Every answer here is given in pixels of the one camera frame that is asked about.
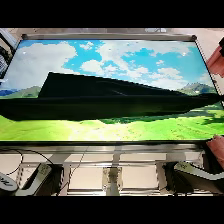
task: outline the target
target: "display panel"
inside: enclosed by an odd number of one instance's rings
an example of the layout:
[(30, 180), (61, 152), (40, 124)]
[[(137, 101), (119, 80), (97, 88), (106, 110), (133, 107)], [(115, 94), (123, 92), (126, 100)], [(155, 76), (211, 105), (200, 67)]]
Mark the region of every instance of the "display panel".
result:
[[(0, 98), (38, 97), (49, 72), (125, 80), (188, 95), (216, 93), (194, 42), (23, 40), (0, 86)], [(178, 115), (79, 122), (16, 122), (0, 116), (0, 140), (198, 140), (223, 134), (223, 121), (220, 103)]]

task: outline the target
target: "grass field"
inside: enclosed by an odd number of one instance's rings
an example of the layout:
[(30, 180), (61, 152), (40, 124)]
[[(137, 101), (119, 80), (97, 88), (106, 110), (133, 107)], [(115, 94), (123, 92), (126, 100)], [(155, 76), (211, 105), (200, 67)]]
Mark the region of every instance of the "grass field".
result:
[(186, 114), (91, 121), (21, 121), (0, 116), (0, 140), (196, 140), (224, 134), (224, 111), (208, 106)]

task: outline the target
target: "mountain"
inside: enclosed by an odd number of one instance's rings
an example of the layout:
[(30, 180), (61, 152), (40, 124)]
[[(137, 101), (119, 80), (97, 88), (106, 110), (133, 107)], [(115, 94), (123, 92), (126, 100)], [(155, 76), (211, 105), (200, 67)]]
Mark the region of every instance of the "mountain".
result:
[(0, 90), (0, 96), (7, 96), (9, 94), (17, 92), (17, 89), (5, 89), (5, 90)]
[(198, 82), (187, 84), (184, 88), (178, 89), (177, 91), (188, 95), (198, 95), (202, 93), (217, 93), (214, 87), (201, 84)]
[(31, 88), (22, 89), (14, 92), (10, 95), (0, 96), (1, 99), (12, 99), (12, 98), (37, 98), (41, 90), (39, 86), (33, 86)]

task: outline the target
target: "blue sky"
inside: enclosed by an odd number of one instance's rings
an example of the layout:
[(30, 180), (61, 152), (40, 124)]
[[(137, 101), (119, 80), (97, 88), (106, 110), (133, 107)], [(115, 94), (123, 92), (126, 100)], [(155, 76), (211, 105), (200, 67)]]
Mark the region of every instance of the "blue sky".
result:
[(42, 86), (48, 72), (127, 80), (165, 89), (212, 85), (193, 42), (143, 40), (23, 40), (1, 89)]

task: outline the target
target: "metal bracket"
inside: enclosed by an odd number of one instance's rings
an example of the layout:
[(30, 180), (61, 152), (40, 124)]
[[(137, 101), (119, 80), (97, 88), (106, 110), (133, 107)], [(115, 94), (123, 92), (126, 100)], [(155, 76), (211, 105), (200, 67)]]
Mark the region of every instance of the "metal bracket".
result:
[(122, 167), (103, 168), (102, 189), (106, 195), (119, 195), (123, 188)]

